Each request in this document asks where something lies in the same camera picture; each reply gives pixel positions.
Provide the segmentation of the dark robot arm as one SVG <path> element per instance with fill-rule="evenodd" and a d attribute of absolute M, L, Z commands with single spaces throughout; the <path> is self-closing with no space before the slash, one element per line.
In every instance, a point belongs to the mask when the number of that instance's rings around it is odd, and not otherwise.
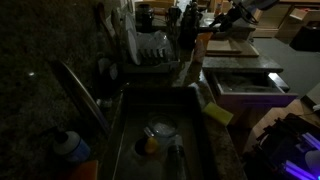
<path fill-rule="evenodd" d="M 266 11 L 275 6 L 280 0 L 228 0 L 232 7 L 226 14 L 219 14 L 209 25 L 213 32 L 225 32 L 237 21 L 256 25 L 258 20 L 253 13 L 256 10 Z"/>

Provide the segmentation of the black robot base with lights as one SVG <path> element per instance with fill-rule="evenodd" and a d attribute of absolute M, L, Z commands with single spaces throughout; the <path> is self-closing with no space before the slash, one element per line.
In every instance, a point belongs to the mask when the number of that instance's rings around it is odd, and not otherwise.
<path fill-rule="evenodd" d="M 284 119 L 275 119 L 264 128 L 252 150 L 243 155 L 244 171 L 248 180 L 298 180 L 285 171 L 287 160 L 307 170 L 305 154 L 315 150 L 303 139 L 310 133 L 320 138 L 320 128 L 301 117 L 289 113 Z"/>

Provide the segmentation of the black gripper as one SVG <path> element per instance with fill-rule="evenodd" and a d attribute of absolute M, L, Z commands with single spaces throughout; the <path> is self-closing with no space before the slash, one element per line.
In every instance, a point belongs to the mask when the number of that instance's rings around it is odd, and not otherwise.
<path fill-rule="evenodd" d="M 243 15 L 243 10 L 240 7 L 230 9 L 226 14 L 220 14 L 214 18 L 214 21 L 209 25 L 215 32 L 225 32 L 230 29 L 235 21 Z"/>

